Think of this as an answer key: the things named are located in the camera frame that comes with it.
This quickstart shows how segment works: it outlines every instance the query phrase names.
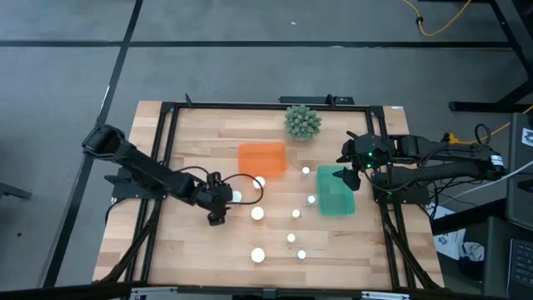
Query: orange tray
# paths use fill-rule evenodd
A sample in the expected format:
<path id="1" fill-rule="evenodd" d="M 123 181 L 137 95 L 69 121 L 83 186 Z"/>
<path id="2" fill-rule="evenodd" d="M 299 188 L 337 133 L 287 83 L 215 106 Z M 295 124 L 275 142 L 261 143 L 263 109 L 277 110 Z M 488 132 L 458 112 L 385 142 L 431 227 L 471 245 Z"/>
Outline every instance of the orange tray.
<path id="1" fill-rule="evenodd" d="M 258 143 L 239 146 L 239 172 L 277 178 L 286 170 L 285 144 Z"/>

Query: green translucent container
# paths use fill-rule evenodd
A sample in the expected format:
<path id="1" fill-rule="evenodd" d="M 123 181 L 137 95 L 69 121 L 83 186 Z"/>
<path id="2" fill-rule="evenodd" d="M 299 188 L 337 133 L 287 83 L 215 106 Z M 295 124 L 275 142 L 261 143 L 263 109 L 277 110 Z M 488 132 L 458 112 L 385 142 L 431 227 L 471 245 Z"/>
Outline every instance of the green translucent container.
<path id="1" fill-rule="evenodd" d="M 341 171 L 339 166 L 320 166 L 316 170 L 316 193 L 320 213 L 328 217 L 347 216 L 356 212 L 353 191 L 341 178 L 332 174 Z"/>

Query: spiky green toy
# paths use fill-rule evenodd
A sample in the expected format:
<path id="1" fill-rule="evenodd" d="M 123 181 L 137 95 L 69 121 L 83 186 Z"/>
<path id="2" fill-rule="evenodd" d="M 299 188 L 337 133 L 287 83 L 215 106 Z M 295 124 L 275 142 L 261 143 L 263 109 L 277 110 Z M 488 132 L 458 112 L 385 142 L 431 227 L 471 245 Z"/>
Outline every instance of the spiky green toy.
<path id="1" fill-rule="evenodd" d="M 320 132 L 322 118 L 305 105 L 289 107 L 285 118 L 286 132 L 298 141 L 308 141 Z"/>

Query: wooden table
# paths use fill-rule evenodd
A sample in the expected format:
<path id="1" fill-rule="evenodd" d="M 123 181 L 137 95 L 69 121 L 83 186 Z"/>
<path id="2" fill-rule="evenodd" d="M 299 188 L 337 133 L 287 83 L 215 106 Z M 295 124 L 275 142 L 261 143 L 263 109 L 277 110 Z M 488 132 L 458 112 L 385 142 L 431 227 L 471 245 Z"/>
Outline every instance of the wooden table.
<path id="1" fill-rule="evenodd" d="M 139 102 L 130 141 L 150 153 L 156 131 L 160 102 Z M 400 107 L 384 107 L 389 134 L 408 133 L 406 116 Z M 346 130 L 367 132 L 362 112 L 319 112 L 321 133 L 310 142 L 290 140 L 283 127 L 284 111 L 180 109 L 172 149 L 171 168 L 198 165 L 222 177 L 238 173 L 237 150 L 242 143 L 286 144 L 287 170 L 283 178 L 267 179 L 265 196 L 258 205 L 265 217 L 250 217 L 254 206 L 234 206 L 226 224 L 210 227 L 207 211 L 168 198 L 162 205 L 157 239 L 148 282 L 156 285 L 206 285 L 277 288 L 390 289 L 384 234 L 379 207 L 374 203 L 370 183 L 363 177 L 354 193 L 356 213 L 348 217 L 324 217 L 318 208 L 308 207 L 306 198 L 315 194 L 316 169 L 336 165 Z M 376 132 L 379 125 L 375 122 Z M 167 135 L 168 126 L 163 133 Z M 166 139 L 162 139 L 160 159 Z M 301 178 L 307 166 L 311 175 Z M 192 170 L 197 176 L 201 172 Z M 256 199 L 251 179 L 230 181 L 242 192 L 243 201 Z M 116 206 L 109 217 L 98 255 L 94 279 L 104 277 L 129 247 L 139 200 Z M 300 219 L 291 211 L 301 210 Z M 411 250 L 432 279 L 443 285 L 431 226 L 415 205 L 403 205 Z M 288 233 L 296 242 L 286 243 Z M 264 262 L 250 258 L 253 248 L 263 248 Z M 303 249 L 307 258 L 298 260 Z M 137 259 L 134 278 L 139 278 L 143 250 Z M 396 260 L 402 285 L 406 285 L 400 253 Z"/>

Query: gray floor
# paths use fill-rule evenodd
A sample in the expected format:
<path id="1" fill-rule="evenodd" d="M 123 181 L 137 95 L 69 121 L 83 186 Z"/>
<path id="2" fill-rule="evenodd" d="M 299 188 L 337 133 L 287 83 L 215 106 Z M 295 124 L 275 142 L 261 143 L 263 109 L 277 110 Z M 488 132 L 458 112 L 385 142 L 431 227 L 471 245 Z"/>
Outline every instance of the gray floor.
<path id="1" fill-rule="evenodd" d="M 427 31 L 460 7 L 415 1 Z M 121 40 L 134 1 L 4 0 L 0 39 Z M 528 44 L 514 8 L 502 10 Z M 134 40 L 501 41 L 489 7 L 472 4 L 456 24 L 422 37 L 401 0 L 145 0 Z M 116 48 L 0 48 L 0 182 L 33 191 L 30 202 L 0 202 L 0 290 L 39 284 L 52 239 L 107 89 Z M 357 103 L 398 105 L 410 130 L 430 139 L 445 132 L 473 138 L 477 123 L 497 128 L 509 115 L 452 113 L 449 101 L 495 101 L 526 79 L 507 51 L 345 48 L 132 48 L 108 123 L 128 133 L 139 100 L 275 102 L 281 95 L 349 95 Z M 492 145 L 508 152 L 508 132 Z M 89 283 L 116 172 L 97 162 L 58 284 Z M 500 198 L 495 185 L 469 199 Z M 450 202 L 449 208 L 468 208 Z M 446 280 L 454 287 L 460 284 Z"/>

